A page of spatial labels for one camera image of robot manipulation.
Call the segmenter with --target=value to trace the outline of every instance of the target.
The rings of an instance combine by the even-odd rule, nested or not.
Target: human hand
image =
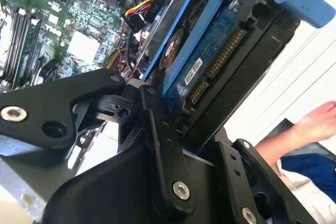
[[[336,104],[326,102],[305,115],[291,128],[302,145],[327,140],[336,135]]]

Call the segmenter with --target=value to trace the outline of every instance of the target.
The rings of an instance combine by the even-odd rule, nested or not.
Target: motherboard
[[[117,48],[123,8],[112,0],[0,0],[0,70],[10,89],[25,84],[38,59],[56,78],[102,67]]]

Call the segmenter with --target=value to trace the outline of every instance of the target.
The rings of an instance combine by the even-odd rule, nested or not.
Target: hole
[[[272,220],[273,213],[267,196],[263,193],[257,193],[257,195],[254,196],[254,201],[262,218],[267,221],[267,223],[272,223],[269,221]]]
[[[168,146],[173,146],[174,145],[173,141],[169,138],[166,139],[166,143],[167,143]]]
[[[8,115],[14,118],[21,116],[21,113],[18,110],[8,110]]]
[[[128,109],[121,109],[118,113],[118,116],[120,116],[121,118],[125,118],[127,116],[130,115],[130,111]]]
[[[51,138],[62,138],[67,134],[67,128],[60,122],[46,122],[42,125],[42,131]]]
[[[166,128],[166,129],[169,128],[169,124],[167,124],[166,122],[162,122],[162,126],[163,126],[164,128]]]
[[[187,191],[184,189],[183,186],[179,185],[178,190],[180,191],[181,194],[186,195]]]
[[[240,172],[237,171],[237,170],[235,170],[235,174],[236,174],[237,176],[240,176]]]
[[[253,215],[250,214],[249,212],[246,213],[246,216],[249,220],[253,220],[253,218],[254,218]]]

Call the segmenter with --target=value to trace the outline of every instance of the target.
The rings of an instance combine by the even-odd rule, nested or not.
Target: silver screw
[[[252,213],[250,209],[247,207],[242,208],[242,214],[244,216],[244,219],[249,223],[249,224],[257,224],[257,218],[255,215]]]
[[[250,148],[251,148],[251,146],[250,146],[247,142],[245,142],[245,141],[243,141],[243,145],[244,145],[245,148],[247,148],[247,149],[250,149]]]
[[[238,11],[238,7],[240,6],[239,0],[232,0],[232,2],[229,4],[229,10],[232,10],[233,12]]]
[[[20,107],[9,106],[1,110],[0,116],[2,119],[6,121],[19,123],[22,122],[24,119],[26,119],[28,114],[27,111],[25,111]]]
[[[177,181],[173,184],[173,191],[181,200],[188,200],[190,198],[189,188],[181,181]]]
[[[113,81],[120,81],[120,79],[117,76],[111,75],[111,79]]]
[[[147,88],[147,91],[150,92],[151,94],[155,94],[155,90],[152,88]]]
[[[81,138],[79,139],[80,144],[84,144],[85,141],[86,141],[86,139],[85,139],[84,137],[81,137]]]

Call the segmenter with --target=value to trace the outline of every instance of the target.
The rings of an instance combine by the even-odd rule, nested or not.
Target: chip
[[[79,7],[83,10],[86,10],[89,6],[89,3],[88,2],[81,2]]]
[[[49,15],[48,20],[49,20],[51,23],[55,24],[55,25],[57,25],[57,23],[58,23],[58,17],[55,16],[55,15],[53,15],[53,14],[50,14],[50,15]]]
[[[99,47],[98,41],[76,31],[71,39],[68,53],[86,62],[93,62]]]

